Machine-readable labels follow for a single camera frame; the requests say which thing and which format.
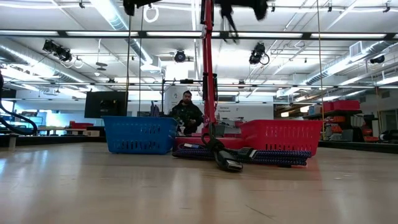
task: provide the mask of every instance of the red metal pole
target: red metal pole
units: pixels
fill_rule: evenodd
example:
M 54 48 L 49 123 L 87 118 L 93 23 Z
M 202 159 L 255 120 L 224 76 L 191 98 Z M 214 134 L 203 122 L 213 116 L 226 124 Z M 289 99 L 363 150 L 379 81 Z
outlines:
M 208 73 L 207 77 L 207 111 L 205 110 L 205 117 L 208 117 L 209 122 L 215 123 L 215 90 L 214 90 L 214 80 L 213 80 L 213 63 L 211 59 L 211 33 L 213 32 L 213 4 L 212 0 L 206 1 L 205 6 L 205 38 L 203 39 L 203 66 L 204 71 Z

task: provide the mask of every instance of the dark jacket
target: dark jacket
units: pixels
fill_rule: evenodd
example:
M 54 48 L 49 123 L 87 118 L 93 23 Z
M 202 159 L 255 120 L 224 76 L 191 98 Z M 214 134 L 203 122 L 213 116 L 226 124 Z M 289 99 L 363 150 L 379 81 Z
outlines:
M 184 122 L 184 134 L 195 133 L 198 126 L 203 122 L 203 113 L 192 102 L 188 105 L 183 105 L 182 100 L 177 106 L 174 106 L 169 116 L 179 119 Z M 195 124 L 191 124 L 190 120 L 194 119 Z

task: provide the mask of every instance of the man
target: man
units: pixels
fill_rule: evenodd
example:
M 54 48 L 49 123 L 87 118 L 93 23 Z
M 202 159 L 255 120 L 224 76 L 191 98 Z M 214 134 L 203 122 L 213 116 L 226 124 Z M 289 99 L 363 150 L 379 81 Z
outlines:
M 192 103 L 192 93 L 185 91 L 182 100 L 174 106 L 169 116 L 184 122 L 184 134 L 195 133 L 203 122 L 203 113 Z

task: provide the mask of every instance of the blue basket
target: blue basket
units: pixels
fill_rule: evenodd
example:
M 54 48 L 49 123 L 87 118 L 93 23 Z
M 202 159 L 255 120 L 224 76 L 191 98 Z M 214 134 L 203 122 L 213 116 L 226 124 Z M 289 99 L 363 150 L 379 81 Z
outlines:
M 112 153 L 166 154 L 173 147 L 177 122 L 173 118 L 103 116 Z

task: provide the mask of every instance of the black monitor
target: black monitor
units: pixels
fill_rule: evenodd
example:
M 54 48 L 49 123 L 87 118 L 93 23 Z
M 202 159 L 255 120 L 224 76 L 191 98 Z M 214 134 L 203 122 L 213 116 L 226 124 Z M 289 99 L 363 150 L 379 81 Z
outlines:
M 126 115 L 127 102 L 125 91 L 97 91 L 87 93 L 85 118 Z

